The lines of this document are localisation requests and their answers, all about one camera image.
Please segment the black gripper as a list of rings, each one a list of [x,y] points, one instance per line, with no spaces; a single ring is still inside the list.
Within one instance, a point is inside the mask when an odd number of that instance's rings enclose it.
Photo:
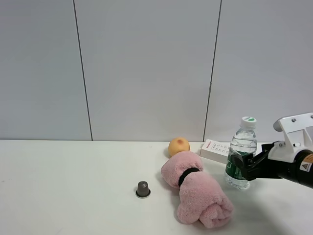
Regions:
[[[281,146],[285,147],[281,141],[262,144],[262,151],[259,154],[250,153],[243,156],[234,154],[231,156],[231,161],[240,170],[242,177],[248,181],[259,178],[297,181],[294,161],[287,163],[268,158],[271,150]]]

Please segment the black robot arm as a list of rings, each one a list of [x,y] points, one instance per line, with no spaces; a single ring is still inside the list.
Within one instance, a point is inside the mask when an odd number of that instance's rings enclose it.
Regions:
[[[313,187],[313,152],[300,150],[290,163],[271,160],[270,151],[282,145],[281,141],[262,144],[257,154],[231,155],[231,162],[239,168],[244,179],[252,181],[258,178],[286,179],[309,188]]]

